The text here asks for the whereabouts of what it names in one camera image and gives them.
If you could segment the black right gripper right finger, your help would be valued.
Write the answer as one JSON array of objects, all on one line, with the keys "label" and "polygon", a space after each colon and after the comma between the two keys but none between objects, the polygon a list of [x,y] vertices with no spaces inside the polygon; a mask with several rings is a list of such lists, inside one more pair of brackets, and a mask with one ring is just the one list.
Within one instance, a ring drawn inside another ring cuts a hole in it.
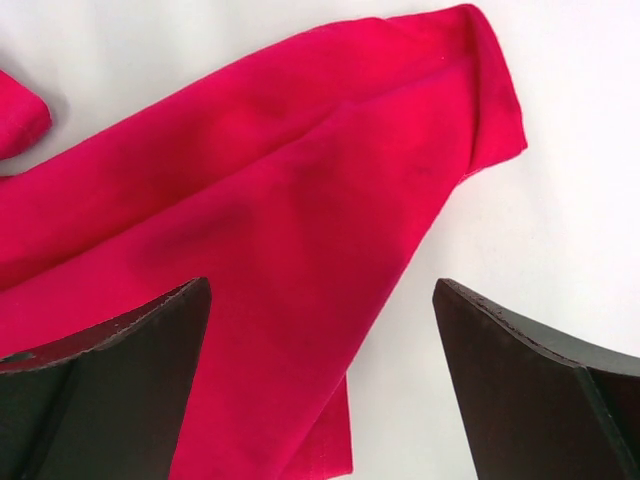
[{"label": "black right gripper right finger", "polygon": [[433,305],[478,478],[638,478],[638,358],[452,279]]}]

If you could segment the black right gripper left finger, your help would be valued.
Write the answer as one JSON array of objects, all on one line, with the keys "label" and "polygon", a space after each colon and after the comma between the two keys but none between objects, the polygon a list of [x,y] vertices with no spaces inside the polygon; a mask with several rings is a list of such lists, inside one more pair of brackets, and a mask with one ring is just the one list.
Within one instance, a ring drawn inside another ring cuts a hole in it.
[{"label": "black right gripper left finger", "polygon": [[2,478],[168,478],[211,302],[196,278],[2,358]]}]

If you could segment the crimson red t-shirt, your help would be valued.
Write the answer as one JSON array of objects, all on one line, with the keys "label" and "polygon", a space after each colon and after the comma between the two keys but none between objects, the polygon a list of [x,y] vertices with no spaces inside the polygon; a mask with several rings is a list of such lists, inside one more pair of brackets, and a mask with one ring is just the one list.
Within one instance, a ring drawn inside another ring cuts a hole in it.
[{"label": "crimson red t-shirt", "polygon": [[348,474],[349,365],[452,190],[525,145],[475,6],[295,35],[2,181],[1,350],[205,277],[172,477]]}]

